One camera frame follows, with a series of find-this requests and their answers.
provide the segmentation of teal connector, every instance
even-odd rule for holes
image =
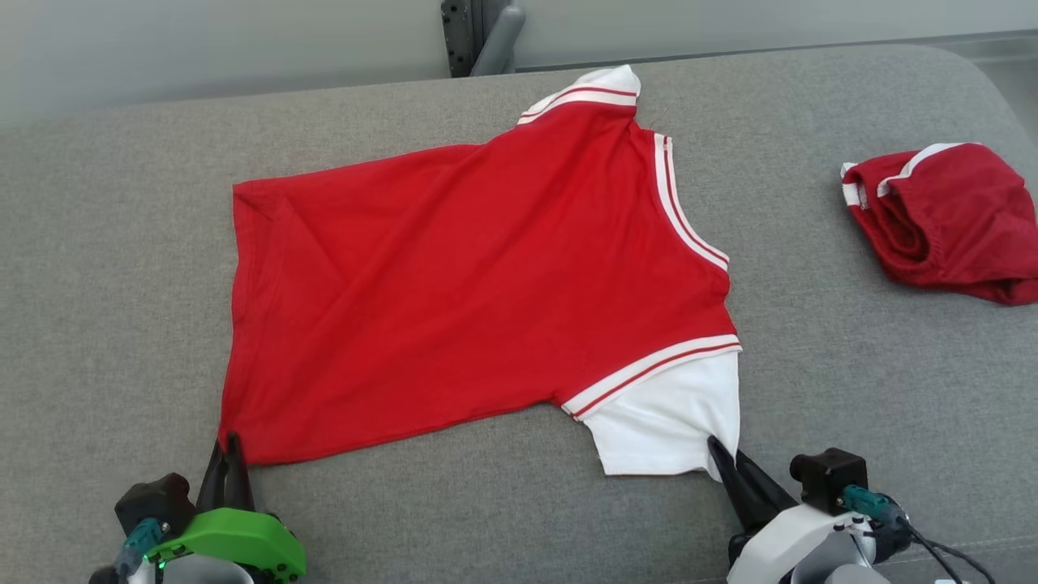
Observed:
[[[855,513],[862,513],[874,520],[883,521],[886,519],[886,511],[893,503],[890,499],[878,493],[873,493],[868,489],[851,484],[847,489],[844,489],[843,503],[841,505]]]

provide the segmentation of folded clothing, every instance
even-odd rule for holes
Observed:
[[[1038,302],[1031,194],[979,143],[937,143],[841,168],[843,193],[887,277],[1005,305]]]

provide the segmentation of white sleeve cuff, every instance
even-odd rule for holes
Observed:
[[[739,446],[738,353],[682,363],[583,418],[606,475],[677,475],[713,468],[707,439]]]

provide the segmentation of couch cushion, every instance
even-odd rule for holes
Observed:
[[[635,65],[638,118],[674,137],[682,204],[732,256],[742,448],[861,454],[916,525],[1038,571],[1038,307],[887,281],[839,167],[979,141],[1033,184],[1038,157],[990,82],[916,47]],[[573,72],[181,102],[0,131],[0,559],[84,582],[113,559],[132,483],[197,488],[230,342],[230,185],[509,129]],[[736,531],[705,474],[603,476],[551,407],[307,464],[255,469],[308,582],[721,582]],[[919,549],[891,577],[939,568]]]

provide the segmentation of white trim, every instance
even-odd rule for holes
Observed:
[[[634,106],[641,92],[641,80],[624,64],[581,75],[572,85],[534,104],[522,113],[517,126],[529,123],[541,114],[567,103],[593,102]]]
[[[659,195],[660,205],[666,213],[666,218],[670,219],[674,230],[685,242],[685,245],[688,245],[689,249],[711,263],[728,271],[728,255],[704,241],[688,222],[685,212],[681,210],[678,187],[674,178],[673,140],[663,134],[655,134],[653,139],[656,143],[656,192]]]
[[[682,363],[705,359],[730,352],[741,352],[735,335],[704,337],[678,343],[644,357],[602,381],[581,391],[563,405],[563,410],[577,420],[583,420],[598,409],[620,397],[637,382],[660,373]]]
[[[609,91],[603,91],[601,90],[601,88],[585,87],[585,88],[567,89],[567,91],[570,92],[559,98],[555,98],[554,95],[552,95],[553,101],[550,101],[548,104],[541,107],[539,111],[535,110],[536,113],[530,112],[529,110],[527,110],[527,112],[524,112],[523,116],[520,117],[518,121],[516,121],[516,126],[529,123],[530,121],[534,121],[535,119],[541,117],[545,113],[555,109],[556,107],[573,102],[594,102],[600,104],[622,105],[631,107],[637,105],[636,95],[626,94],[626,93],[624,94],[612,93]]]
[[[889,183],[891,180],[895,180],[898,178],[907,178],[908,176],[911,175],[912,169],[914,169],[920,162],[926,160],[927,158],[930,158],[931,156],[937,154],[938,151],[945,151],[948,148],[955,147],[957,145],[962,145],[963,143],[976,143],[976,142],[930,144],[924,147],[923,149],[919,150],[918,152],[916,152],[916,156],[911,157],[911,160],[909,160],[908,163],[901,168],[901,172],[898,175],[886,176],[882,180],[879,180],[879,185],[876,187],[876,196],[886,196],[887,194],[890,194],[891,185]]]
[[[847,172],[851,168],[857,166],[857,162],[844,162],[843,166],[840,167],[840,178],[844,178]],[[858,183],[844,183],[843,184],[844,201],[847,202],[847,206],[861,206],[862,208],[869,207],[869,199],[865,196],[865,188]]]

